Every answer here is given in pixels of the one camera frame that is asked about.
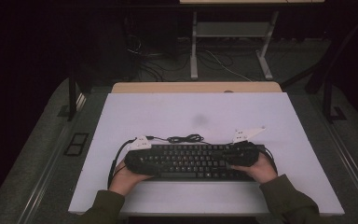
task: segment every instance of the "person's right hand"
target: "person's right hand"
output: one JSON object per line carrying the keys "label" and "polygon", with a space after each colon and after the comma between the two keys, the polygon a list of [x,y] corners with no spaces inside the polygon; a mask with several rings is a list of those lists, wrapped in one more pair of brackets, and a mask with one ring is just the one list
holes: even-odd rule
{"label": "person's right hand", "polygon": [[263,153],[259,153],[258,161],[250,167],[232,165],[231,168],[244,171],[259,184],[267,183],[278,176],[274,168],[272,168],[269,159]]}

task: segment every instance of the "hand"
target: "hand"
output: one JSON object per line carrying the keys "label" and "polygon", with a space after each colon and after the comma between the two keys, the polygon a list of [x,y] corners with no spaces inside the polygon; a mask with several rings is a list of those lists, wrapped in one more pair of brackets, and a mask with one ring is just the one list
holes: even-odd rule
{"label": "hand", "polygon": [[124,161],[121,161],[115,170],[115,176],[112,179],[109,190],[126,196],[141,181],[152,176],[138,175],[127,169]]}
{"label": "hand", "polygon": [[267,183],[278,176],[271,163],[269,163],[269,159],[263,153],[259,153],[258,161],[250,167],[232,165],[231,168],[244,171],[259,184]]}

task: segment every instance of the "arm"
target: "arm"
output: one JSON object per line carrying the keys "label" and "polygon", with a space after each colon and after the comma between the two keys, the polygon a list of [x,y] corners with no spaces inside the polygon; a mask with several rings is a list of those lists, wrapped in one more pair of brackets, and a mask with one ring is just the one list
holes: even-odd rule
{"label": "arm", "polygon": [[150,178],[148,175],[137,175],[129,171],[124,161],[117,166],[117,171],[108,190],[99,190],[92,207],[83,214],[77,224],[106,223],[114,224],[124,197],[141,181]]}
{"label": "arm", "polygon": [[244,171],[260,185],[268,210],[275,217],[291,224],[324,224],[318,205],[307,195],[297,191],[286,175],[278,176],[265,155],[259,154],[257,163],[251,167],[232,166]]}

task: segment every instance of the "white cable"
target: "white cable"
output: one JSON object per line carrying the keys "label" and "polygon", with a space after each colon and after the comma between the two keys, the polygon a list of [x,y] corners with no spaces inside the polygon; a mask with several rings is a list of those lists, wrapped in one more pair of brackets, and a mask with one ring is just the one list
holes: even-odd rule
{"label": "white cable", "polygon": [[246,80],[253,82],[250,78],[245,77],[245,76],[243,76],[243,75],[241,75],[241,74],[238,74],[238,73],[233,72],[233,71],[229,70],[228,68],[226,68],[226,67],[216,58],[216,56],[214,56],[214,54],[212,54],[209,50],[205,50],[205,51],[208,52],[209,54],[211,54],[212,57],[214,57],[214,59],[217,60],[217,62],[220,64],[220,66],[222,66],[222,67],[223,67],[224,69],[226,69],[228,72],[230,72],[230,73],[232,73],[232,74],[234,74],[234,75],[237,75],[237,76],[239,76],[239,77],[243,77],[243,78],[245,78]]}

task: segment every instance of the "person's left hand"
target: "person's left hand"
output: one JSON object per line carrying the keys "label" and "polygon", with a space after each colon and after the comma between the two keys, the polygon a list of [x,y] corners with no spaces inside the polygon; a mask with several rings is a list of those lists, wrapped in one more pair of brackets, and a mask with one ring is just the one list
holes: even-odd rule
{"label": "person's left hand", "polygon": [[150,175],[138,175],[131,172],[124,161],[121,161],[116,167],[112,183],[109,190],[126,196],[131,190],[141,181],[146,180],[152,176]]}

